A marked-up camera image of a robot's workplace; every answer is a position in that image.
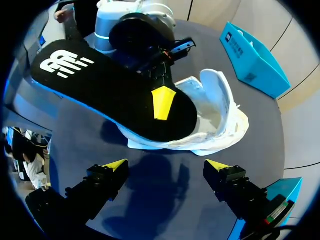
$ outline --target yellow tip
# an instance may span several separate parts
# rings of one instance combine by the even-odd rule
[[[231,168],[228,165],[222,164],[220,162],[212,161],[210,159],[206,159],[206,161],[208,161],[218,172],[220,171],[220,169]]]
[[[154,119],[163,121],[168,119],[175,95],[176,92],[166,86],[152,91]]]
[[[111,162],[109,164],[106,164],[106,165],[103,165],[101,167],[108,167],[108,168],[111,168],[113,169],[113,171],[117,170],[117,168],[119,166],[121,166],[121,164],[123,164],[125,161],[128,161],[128,159],[122,159],[122,160],[119,160],[119,161],[115,161],[115,162]]]

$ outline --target white logo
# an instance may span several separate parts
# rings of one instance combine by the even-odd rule
[[[61,73],[67,73],[67,74],[75,74],[74,71],[71,71],[67,68],[73,69],[73,70],[77,70],[80,71],[81,68],[76,66],[82,66],[82,67],[88,67],[87,64],[83,63],[82,61],[89,63],[89,64],[94,64],[94,61],[91,61],[85,57],[81,58],[81,61],[76,61],[78,55],[74,54],[72,52],[66,51],[66,50],[58,50],[55,51],[54,53],[51,54],[50,58],[47,60],[44,60],[41,64],[40,64],[40,68],[42,70],[45,70],[49,73],[54,73],[56,70],[59,70],[60,72],[57,73],[57,75],[59,77],[62,77],[64,79],[67,79],[68,76]]]

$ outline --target black insole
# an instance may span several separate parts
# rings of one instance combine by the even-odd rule
[[[41,69],[41,63],[59,50],[77,55],[75,60],[87,66],[72,63],[80,70],[64,67],[74,74],[65,73],[62,69],[54,72]],[[182,91],[170,86],[176,95],[168,119],[155,119],[152,95],[156,88],[154,82],[129,71],[84,43],[68,40],[51,43],[35,58],[31,66],[31,76],[43,87],[83,103],[152,141],[180,140],[189,136],[196,127],[197,109]]]

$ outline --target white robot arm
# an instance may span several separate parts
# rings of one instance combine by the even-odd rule
[[[174,13],[166,2],[166,0],[137,0],[136,2],[101,0],[97,4],[94,48],[103,54],[112,53],[114,49],[109,43],[109,33],[120,18],[131,13],[158,18],[173,31],[176,21]]]

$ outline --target round table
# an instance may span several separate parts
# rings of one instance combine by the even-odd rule
[[[94,164],[127,158],[130,177],[114,202],[108,201],[87,226],[118,239],[225,240],[236,216],[219,202],[203,177],[205,159],[239,165],[251,181],[267,187],[284,173],[285,146],[277,102],[240,82],[222,46],[220,32],[178,21],[176,39],[192,37],[197,47],[172,66],[175,82],[203,69],[222,71],[234,101],[248,116],[250,127],[236,145],[200,157],[189,151],[136,150],[117,126],[97,113],[63,99],[51,143],[50,178],[62,196]]]

